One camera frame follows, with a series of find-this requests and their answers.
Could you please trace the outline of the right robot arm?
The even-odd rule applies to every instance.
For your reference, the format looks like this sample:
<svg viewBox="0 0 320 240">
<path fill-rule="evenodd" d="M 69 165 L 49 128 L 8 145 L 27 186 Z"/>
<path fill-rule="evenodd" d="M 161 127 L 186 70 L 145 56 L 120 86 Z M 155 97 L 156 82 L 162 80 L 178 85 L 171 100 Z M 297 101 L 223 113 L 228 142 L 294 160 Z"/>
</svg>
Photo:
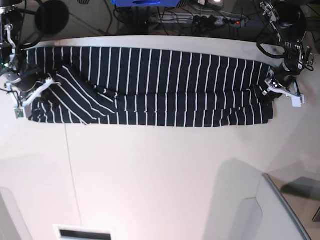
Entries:
<svg viewBox="0 0 320 240">
<path fill-rule="evenodd" d="M 39 79 L 39 68 L 29 66 L 26 49 L 40 43 L 44 30 L 32 43 L 22 43 L 22 30 L 27 9 L 20 10 L 21 0 L 0 2 L 0 77 L 21 92 L 31 91 Z"/>
</svg>

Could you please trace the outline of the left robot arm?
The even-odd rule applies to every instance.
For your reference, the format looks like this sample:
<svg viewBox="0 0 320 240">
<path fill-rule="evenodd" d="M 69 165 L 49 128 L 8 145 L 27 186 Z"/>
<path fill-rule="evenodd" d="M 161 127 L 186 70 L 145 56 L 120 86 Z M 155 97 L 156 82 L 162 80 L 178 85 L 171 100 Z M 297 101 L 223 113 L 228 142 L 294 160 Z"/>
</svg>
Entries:
<svg viewBox="0 0 320 240">
<path fill-rule="evenodd" d="M 274 31 L 270 37 L 276 39 L 283 48 L 283 54 L 272 55 L 261 46 L 263 39 L 257 42 L 257 47 L 266 56 L 283 59 L 282 65 L 268 73 L 265 82 L 269 91 L 288 90 L 303 70 L 314 71 L 312 48 L 305 48 L 303 44 L 307 18 L 301 9 L 302 5 L 300 0 L 264 0 L 259 4 Z"/>
</svg>

